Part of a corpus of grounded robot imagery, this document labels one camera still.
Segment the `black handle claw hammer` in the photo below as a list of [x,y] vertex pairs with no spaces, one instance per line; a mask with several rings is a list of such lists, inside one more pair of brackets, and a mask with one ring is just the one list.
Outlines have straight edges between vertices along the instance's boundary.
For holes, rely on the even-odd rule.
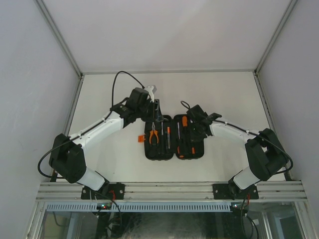
[[170,126],[171,123],[171,117],[168,115],[165,115],[163,117],[163,120],[159,122],[160,129],[159,133],[160,135],[164,135],[167,132],[167,127]]

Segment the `orange handle needle-nose pliers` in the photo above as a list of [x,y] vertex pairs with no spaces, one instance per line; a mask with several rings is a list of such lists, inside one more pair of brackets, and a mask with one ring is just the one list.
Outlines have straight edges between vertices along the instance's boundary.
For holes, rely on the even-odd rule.
[[158,131],[156,130],[156,125],[152,123],[152,129],[150,131],[149,143],[151,145],[157,145],[159,143]]

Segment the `orange handle screwdriver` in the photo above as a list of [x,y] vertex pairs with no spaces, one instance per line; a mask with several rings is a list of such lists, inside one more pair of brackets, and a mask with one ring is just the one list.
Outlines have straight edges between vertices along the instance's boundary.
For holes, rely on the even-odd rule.
[[183,132],[183,137],[185,142],[187,142],[187,133],[188,133],[187,126],[188,126],[187,116],[183,116],[182,117],[182,132]]

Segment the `black plastic tool case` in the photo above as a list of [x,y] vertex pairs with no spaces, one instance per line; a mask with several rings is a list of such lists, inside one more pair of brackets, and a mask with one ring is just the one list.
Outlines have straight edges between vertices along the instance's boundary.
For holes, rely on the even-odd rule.
[[[192,154],[191,143],[190,140],[190,123],[191,120],[187,116],[188,119],[188,133],[187,133],[187,142],[184,141],[183,132],[182,132],[182,117],[187,116],[186,114],[175,115],[171,117],[170,123],[170,149],[167,148],[167,132],[164,135],[160,135],[159,122],[155,122],[156,130],[158,131],[159,143],[157,145],[151,145],[149,143],[150,131],[152,129],[152,122],[145,123],[144,134],[138,137],[138,142],[144,144],[144,152],[145,156],[149,160],[170,160],[174,156],[181,160],[192,160],[199,159],[204,156],[204,141],[193,142],[195,146],[195,154]],[[177,134],[177,123],[179,122],[180,126],[180,138],[181,138],[181,148],[184,153],[184,158],[179,158],[179,154],[177,152],[178,146],[178,134]]]

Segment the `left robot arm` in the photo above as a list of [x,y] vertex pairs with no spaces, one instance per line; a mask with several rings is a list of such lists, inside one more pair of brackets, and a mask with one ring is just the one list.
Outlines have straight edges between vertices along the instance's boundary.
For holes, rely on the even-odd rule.
[[137,119],[144,122],[162,120],[156,87],[134,88],[129,97],[113,105],[109,112],[87,128],[66,136],[58,135],[53,144],[49,165],[70,184],[78,183],[92,189],[98,199],[109,194],[109,181],[86,164],[85,155],[96,144],[125,128]]

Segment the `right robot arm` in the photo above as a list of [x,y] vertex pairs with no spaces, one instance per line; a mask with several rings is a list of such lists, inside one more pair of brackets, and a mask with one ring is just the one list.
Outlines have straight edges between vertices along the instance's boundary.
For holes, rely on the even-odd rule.
[[192,141],[201,141],[209,136],[222,137],[245,150],[248,166],[228,181],[228,190],[233,198],[242,198],[252,185],[292,169],[291,157],[271,129],[252,132],[229,123],[220,114],[208,115],[199,105],[190,107],[185,101],[180,103],[187,108],[186,114],[191,120]]

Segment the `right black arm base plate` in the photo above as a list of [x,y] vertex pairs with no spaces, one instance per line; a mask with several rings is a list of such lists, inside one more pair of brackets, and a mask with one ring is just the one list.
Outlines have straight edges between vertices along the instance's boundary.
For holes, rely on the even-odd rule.
[[212,185],[213,197],[216,200],[236,200],[244,199],[250,196],[250,199],[259,199],[259,193],[255,185],[251,185],[246,189],[239,189],[237,186],[228,183],[218,183]]

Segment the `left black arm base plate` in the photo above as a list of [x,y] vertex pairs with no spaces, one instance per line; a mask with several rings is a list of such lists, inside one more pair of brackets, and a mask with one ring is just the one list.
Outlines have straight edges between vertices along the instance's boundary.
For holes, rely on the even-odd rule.
[[87,186],[82,188],[82,200],[123,200],[125,195],[125,184],[123,183],[109,183],[102,186],[97,192]]

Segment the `aluminium front rail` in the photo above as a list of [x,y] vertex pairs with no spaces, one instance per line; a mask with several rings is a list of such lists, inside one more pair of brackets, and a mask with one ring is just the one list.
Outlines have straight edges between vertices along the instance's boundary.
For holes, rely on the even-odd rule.
[[[219,190],[214,182],[126,182],[123,190],[111,194],[117,202],[225,202],[216,198]],[[307,196],[300,181],[268,181],[257,184],[252,190],[258,198],[252,202],[305,202]],[[87,190],[78,184],[67,182],[41,183],[36,200],[38,202],[80,202],[94,200]]]

